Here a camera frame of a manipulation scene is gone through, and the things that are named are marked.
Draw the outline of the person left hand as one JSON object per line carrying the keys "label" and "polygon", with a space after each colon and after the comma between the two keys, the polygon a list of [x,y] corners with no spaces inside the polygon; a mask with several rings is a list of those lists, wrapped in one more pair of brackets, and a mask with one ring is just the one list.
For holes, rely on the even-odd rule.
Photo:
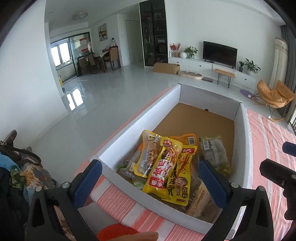
{"label": "person left hand", "polygon": [[158,238],[158,232],[141,232],[133,235],[123,235],[110,241],[157,241]]}

